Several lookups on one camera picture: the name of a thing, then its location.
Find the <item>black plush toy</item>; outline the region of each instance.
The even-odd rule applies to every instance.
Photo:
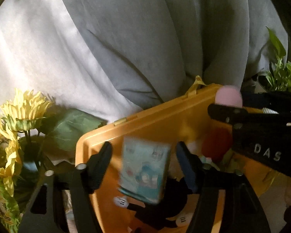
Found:
[[[192,194],[192,191],[188,189],[184,178],[177,181],[168,177],[164,197],[157,205],[145,204],[144,208],[128,203],[126,197],[115,197],[114,202],[117,206],[136,211],[135,218],[128,227],[129,232],[152,233],[164,227],[176,228],[190,223],[192,214],[178,217],[174,221],[167,219],[182,211],[186,205],[188,194]]]

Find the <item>red object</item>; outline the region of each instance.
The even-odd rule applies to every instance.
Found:
[[[202,154],[211,158],[212,162],[219,163],[224,154],[232,147],[233,137],[225,128],[211,130],[202,145]]]

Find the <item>screw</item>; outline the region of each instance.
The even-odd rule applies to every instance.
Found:
[[[203,169],[204,170],[210,170],[212,168],[212,166],[210,164],[204,164],[203,165]]]
[[[238,169],[236,169],[236,170],[234,171],[234,173],[235,173],[237,176],[242,176],[242,175],[244,175],[243,172],[240,171],[240,170],[238,170]]]
[[[242,123],[237,123],[234,125],[234,129],[236,129],[236,130],[240,130],[241,127],[242,127]]]
[[[83,169],[85,169],[86,168],[86,164],[78,164],[77,165],[77,169],[78,170],[83,170]]]
[[[52,176],[54,174],[54,171],[53,170],[48,170],[44,173],[45,176]]]

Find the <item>pink ball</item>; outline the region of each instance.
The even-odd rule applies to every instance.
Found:
[[[222,86],[216,93],[215,103],[242,108],[242,97],[240,90],[235,86]]]

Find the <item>plush toy hand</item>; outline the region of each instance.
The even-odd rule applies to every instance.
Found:
[[[121,208],[127,208],[128,205],[129,205],[126,196],[123,196],[123,197],[120,197],[120,196],[114,197],[113,198],[113,202],[115,203],[115,205],[117,205],[117,206],[119,206]]]
[[[185,215],[181,215],[176,219],[176,224],[178,227],[182,227],[185,225],[189,225],[192,220],[193,213],[188,213]]]

